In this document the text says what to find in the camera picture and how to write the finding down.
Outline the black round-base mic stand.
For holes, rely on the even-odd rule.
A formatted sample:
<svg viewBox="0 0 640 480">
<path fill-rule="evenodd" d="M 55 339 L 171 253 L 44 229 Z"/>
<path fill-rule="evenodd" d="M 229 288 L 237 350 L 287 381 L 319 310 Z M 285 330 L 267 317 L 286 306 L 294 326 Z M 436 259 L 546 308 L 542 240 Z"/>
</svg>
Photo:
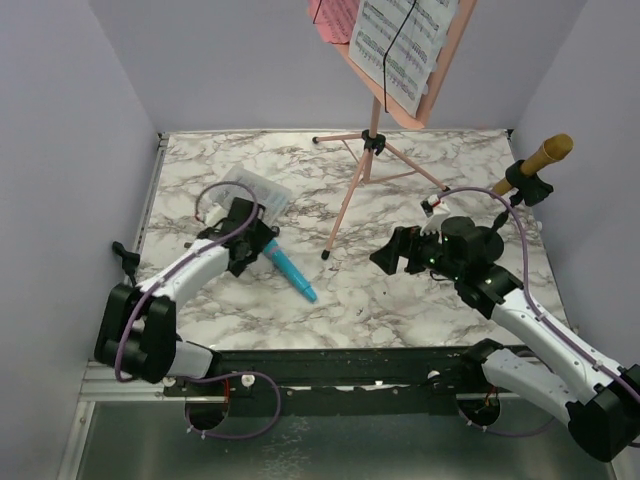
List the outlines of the black round-base mic stand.
<svg viewBox="0 0 640 480">
<path fill-rule="evenodd" d="M 121 242 L 113 241 L 112 252 L 121 259 L 121 268 L 132 286 L 137 284 L 136 274 L 140 265 L 140 255 L 127 250 Z"/>
</svg>

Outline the white paper sheet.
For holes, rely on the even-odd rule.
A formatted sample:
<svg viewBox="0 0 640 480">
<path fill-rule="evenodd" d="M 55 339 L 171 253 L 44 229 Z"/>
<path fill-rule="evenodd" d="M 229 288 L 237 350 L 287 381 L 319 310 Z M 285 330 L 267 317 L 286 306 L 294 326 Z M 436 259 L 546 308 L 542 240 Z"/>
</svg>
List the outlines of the white paper sheet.
<svg viewBox="0 0 640 480">
<path fill-rule="evenodd" d="M 415 115 L 457 10 L 450 0 L 362 1 L 349 58 Z"/>
</svg>

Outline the black desktop mic stand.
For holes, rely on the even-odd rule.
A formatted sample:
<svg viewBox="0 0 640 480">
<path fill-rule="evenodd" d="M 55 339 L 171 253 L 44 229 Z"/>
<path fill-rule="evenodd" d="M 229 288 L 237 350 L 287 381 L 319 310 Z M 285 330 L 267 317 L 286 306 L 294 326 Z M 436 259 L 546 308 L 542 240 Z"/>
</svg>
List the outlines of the black desktop mic stand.
<svg viewBox="0 0 640 480">
<path fill-rule="evenodd" d="M 522 170 L 524 163 L 524 160 L 514 162 L 506 169 L 505 177 L 492 189 L 500 196 L 514 190 L 515 193 L 509 197 L 509 205 L 512 209 L 521 203 L 527 207 L 533 207 L 554 192 L 553 186 L 541 180 L 536 173 L 527 176 Z"/>
</svg>

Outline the blue microphone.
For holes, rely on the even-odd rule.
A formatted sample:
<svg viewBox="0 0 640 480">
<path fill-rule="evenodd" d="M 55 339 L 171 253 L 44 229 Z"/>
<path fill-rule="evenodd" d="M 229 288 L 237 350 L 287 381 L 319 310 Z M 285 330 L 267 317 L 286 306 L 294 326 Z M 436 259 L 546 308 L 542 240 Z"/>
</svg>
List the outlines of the blue microphone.
<svg viewBox="0 0 640 480">
<path fill-rule="evenodd" d="M 290 284 L 310 303 L 317 301 L 317 294 L 311 283 L 293 264 L 275 239 L 272 239 L 262 253 L 274 264 Z"/>
</svg>

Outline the gold microphone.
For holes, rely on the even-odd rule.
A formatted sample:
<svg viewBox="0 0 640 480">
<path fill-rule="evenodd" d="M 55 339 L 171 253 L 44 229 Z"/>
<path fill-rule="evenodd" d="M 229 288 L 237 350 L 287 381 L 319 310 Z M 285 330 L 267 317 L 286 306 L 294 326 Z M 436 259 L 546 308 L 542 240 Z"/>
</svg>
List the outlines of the gold microphone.
<svg viewBox="0 0 640 480">
<path fill-rule="evenodd" d="M 540 145 L 537 151 L 524 161 L 516 162 L 505 172 L 492 189 L 498 195 L 505 195 L 523 183 L 523 178 L 531 178 L 548 165 L 563 160 L 574 147 L 574 141 L 566 133 L 556 134 Z"/>
</svg>

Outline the pink music stand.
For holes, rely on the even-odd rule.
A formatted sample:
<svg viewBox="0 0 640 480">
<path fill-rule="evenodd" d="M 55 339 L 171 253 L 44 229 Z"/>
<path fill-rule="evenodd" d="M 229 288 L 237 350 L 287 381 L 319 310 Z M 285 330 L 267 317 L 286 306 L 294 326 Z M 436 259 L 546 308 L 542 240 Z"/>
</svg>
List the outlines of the pink music stand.
<svg viewBox="0 0 640 480">
<path fill-rule="evenodd" d="M 370 184 L 373 160 L 387 151 L 437 186 L 447 185 L 393 147 L 379 120 L 389 114 L 404 129 L 420 130 L 436 99 L 474 13 L 473 1 L 311 1 L 307 13 L 322 40 L 332 45 L 373 95 L 363 152 L 327 239 L 328 259 L 356 188 Z"/>
</svg>

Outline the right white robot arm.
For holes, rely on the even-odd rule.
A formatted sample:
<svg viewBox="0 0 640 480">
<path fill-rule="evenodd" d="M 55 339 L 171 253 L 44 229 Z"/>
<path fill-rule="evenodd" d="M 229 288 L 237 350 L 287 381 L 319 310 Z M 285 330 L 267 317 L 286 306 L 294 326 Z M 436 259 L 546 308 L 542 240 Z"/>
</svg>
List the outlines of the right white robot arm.
<svg viewBox="0 0 640 480">
<path fill-rule="evenodd" d="M 469 390 L 489 385 L 518 394 L 551 414 L 574 441 L 601 462 L 639 436 L 639 368 L 624 367 L 582 340 L 533 298 L 525 283 L 496 264 L 489 230 L 470 218 L 446 219 L 437 231 L 398 227 L 371 261 L 393 275 L 433 271 L 452 281 L 460 299 L 520 339 L 542 362 L 536 367 L 487 341 L 460 367 Z"/>
</svg>

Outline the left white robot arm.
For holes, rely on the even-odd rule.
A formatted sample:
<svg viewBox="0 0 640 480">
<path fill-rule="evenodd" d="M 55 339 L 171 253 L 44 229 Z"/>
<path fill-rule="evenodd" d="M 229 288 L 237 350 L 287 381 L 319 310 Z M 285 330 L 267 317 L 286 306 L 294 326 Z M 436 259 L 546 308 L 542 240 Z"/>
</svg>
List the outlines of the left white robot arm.
<svg viewBox="0 0 640 480">
<path fill-rule="evenodd" d="M 114 368 L 116 378 L 154 384 L 187 378 L 201 395 L 214 393 L 222 380 L 221 354 L 183 340 L 177 316 L 211 280 L 240 276 L 276 233 L 262 217 L 266 208 L 236 197 L 227 215 L 201 231 L 188 250 L 155 276 L 135 286 L 120 283 L 107 298 L 94 359 Z"/>
</svg>

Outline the pink sheet music page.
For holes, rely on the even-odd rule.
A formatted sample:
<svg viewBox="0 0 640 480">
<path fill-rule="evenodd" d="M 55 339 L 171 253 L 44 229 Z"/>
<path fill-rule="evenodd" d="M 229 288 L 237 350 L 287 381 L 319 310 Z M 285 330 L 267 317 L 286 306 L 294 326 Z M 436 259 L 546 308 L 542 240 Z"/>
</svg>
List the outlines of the pink sheet music page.
<svg viewBox="0 0 640 480">
<path fill-rule="evenodd" d="M 359 0 L 310 0 L 308 13 L 325 43 L 342 45 L 351 40 L 359 5 Z"/>
</svg>

